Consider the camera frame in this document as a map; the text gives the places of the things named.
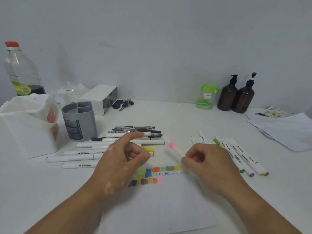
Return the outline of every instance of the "left hand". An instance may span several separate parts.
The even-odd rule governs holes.
[[[129,185],[134,172],[150,158],[149,152],[130,142],[143,136],[143,132],[126,133],[107,148],[84,184],[96,198],[103,201],[108,196],[121,193]]]

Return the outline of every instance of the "brown swatch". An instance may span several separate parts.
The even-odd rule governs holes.
[[[141,185],[148,185],[149,181],[147,179],[141,179]]]

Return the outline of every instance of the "forearm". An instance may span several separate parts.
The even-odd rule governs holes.
[[[224,195],[236,210],[250,234],[299,234],[290,222],[248,185]]]
[[[84,185],[25,234],[91,233],[100,221],[101,212],[101,201]]]

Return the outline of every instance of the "table surface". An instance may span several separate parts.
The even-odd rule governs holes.
[[[248,113],[263,109],[249,109]],[[242,176],[268,203],[303,233],[312,230],[312,156],[311,151],[294,153],[278,142],[265,137],[247,122],[244,114],[224,112],[214,107],[200,110],[194,104],[135,101],[123,111],[111,108],[105,116],[96,115],[99,136],[114,126],[151,125],[161,130],[186,152],[190,137],[202,130],[212,140],[214,136],[233,137],[270,172],[268,177]],[[59,117],[58,152],[76,150],[70,141],[62,116]],[[164,145],[155,145],[151,166],[172,163],[165,156]],[[62,163],[47,163],[48,155],[25,158],[5,131],[0,135],[0,227],[2,233],[23,233],[54,207],[72,195],[91,176],[93,168],[62,169]],[[233,208],[220,196],[207,192],[216,227],[186,233],[247,233]]]

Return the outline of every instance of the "amber pump bottle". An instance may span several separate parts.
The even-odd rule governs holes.
[[[252,86],[254,84],[253,78],[257,73],[252,73],[252,79],[248,80],[246,86],[241,88],[237,93],[232,103],[232,110],[237,113],[245,113],[252,101],[255,91],[253,91]]]
[[[231,75],[233,78],[230,80],[230,83],[227,86],[224,86],[220,98],[217,104],[218,109],[222,111],[229,111],[232,106],[232,102],[237,92],[235,84],[237,82],[237,75]]]

